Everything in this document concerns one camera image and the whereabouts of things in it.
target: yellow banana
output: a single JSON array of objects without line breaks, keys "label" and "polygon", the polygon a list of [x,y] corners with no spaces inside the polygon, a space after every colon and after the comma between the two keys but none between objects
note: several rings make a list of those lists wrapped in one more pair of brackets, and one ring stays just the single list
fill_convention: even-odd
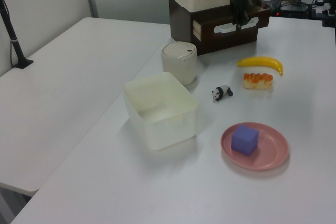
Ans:
[{"label": "yellow banana", "polygon": [[281,76],[284,73],[282,63],[277,59],[267,56],[255,56],[241,59],[237,61],[237,66],[240,67],[266,66],[277,70]]}]

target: white table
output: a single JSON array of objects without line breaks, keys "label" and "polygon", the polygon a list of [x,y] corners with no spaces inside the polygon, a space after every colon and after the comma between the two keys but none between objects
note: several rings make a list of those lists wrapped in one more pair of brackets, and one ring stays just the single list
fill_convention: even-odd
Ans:
[{"label": "white table", "polygon": [[[160,51],[135,79],[162,71]],[[238,68],[268,55],[284,74]],[[271,18],[257,42],[198,58],[187,88],[199,101],[196,137],[161,151],[139,140],[120,95],[20,212],[20,223],[335,223],[336,49],[321,22]],[[268,91],[245,90],[244,72],[274,76]],[[228,84],[234,96],[214,103]],[[253,172],[231,163],[220,146],[229,126],[245,121],[279,130],[290,146],[280,167]]]},{"label": "white table", "polygon": [[169,25],[86,18],[3,75],[0,186],[32,196],[169,35]]}]

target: purple sponge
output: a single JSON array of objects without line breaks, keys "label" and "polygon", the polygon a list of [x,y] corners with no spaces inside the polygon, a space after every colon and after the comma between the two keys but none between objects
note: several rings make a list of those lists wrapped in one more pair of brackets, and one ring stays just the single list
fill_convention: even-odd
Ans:
[{"label": "purple sponge", "polygon": [[257,130],[240,125],[232,135],[231,149],[249,156],[257,148],[258,138]]}]

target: toy panda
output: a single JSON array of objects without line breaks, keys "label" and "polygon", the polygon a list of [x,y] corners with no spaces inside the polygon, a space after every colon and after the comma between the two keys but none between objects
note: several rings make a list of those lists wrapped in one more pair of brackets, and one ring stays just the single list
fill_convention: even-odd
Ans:
[{"label": "toy panda", "polygon": [[214,98],[214,101],[221,100],[226,94],[229,97],[233,96],[233,92],[228,85],[217,87],[215,91],[212,91],[212,97]]}]

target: dark brown wooden base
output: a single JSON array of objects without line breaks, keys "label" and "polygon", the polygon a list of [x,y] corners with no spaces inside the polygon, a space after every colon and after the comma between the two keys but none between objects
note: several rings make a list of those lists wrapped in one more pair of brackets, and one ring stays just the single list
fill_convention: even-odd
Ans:
[{"label": "dark brown wooden base", "polygon": [[[207,54],[229,47],[239,46],[257,40],[258,29],[268,26],[271,11],[259,6],[248,12],[249,17],[258,17],[256,26],[232,31],[214,33],[219,25],[232,23],[233,17],[229,5],[190,13],[175,0],[169,0],[171,36],[176,41],[192,43],[197,48],[197,55]],[[197,24],[199,40],[194,35],[194,23]]]}]

